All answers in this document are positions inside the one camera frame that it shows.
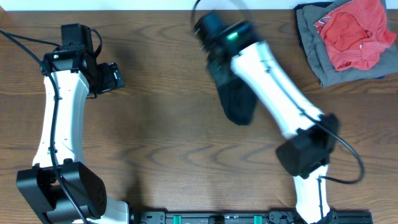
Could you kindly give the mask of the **black t-shirt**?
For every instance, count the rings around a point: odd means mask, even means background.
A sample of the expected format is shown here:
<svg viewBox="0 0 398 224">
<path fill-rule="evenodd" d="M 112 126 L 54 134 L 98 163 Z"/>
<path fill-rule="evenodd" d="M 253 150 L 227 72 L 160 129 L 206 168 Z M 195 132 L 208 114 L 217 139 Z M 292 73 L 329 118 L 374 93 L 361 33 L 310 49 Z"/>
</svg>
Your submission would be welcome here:
<svg viewBox="0 0 398 224">
<path fill-rule="evenodd" d="M 226 117 L 234 124 L 250 125 L 257 105 L 253 90 L 237 76 L 219 78 L 215 84 Z"/>
</svg>

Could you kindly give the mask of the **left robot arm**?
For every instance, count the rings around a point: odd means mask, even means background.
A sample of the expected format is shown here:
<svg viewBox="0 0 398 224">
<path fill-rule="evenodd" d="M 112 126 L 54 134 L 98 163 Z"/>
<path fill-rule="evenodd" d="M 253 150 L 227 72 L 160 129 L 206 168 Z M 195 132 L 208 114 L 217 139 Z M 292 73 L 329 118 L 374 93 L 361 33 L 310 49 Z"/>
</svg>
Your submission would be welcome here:
<svg viewBox="0 0 398 224">
<path fill-rule="evenodd" d="M 42 223 L 129 223 L 126 202 L 108 196 L 83 156 L 85 102 L 124 86 L 115 63 L 98 63 L 94 30 L 61 27 L 62 45 L 44 55 L 42 135 L 32 167 L 17 173 L 17 188 Z"/>
</svg>

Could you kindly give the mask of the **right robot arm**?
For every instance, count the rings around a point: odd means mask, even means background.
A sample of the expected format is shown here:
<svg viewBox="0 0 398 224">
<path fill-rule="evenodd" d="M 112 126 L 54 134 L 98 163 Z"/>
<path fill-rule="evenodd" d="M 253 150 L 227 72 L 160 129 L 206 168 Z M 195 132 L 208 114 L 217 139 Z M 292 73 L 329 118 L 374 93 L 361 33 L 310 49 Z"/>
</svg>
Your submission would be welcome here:
<svg viewBox="0 0 398 224">
<path fill-rule="evenodd" d="M 269 44 L 261 40 L 249 21 L 228 27 L 209 12 L 193 28 L 209 53 L 210 70 L 229 72 L 241 79 L 275 119 L 286 142 L 276 150 L 278 160 L 293 177 L 296 212 L 304 223 L 326 223 L 331 209 L 326 184 L 320 177 L 328 170 L 338 130 L 334 115 L 324 115 L 283 71 Z"/>
</svg>

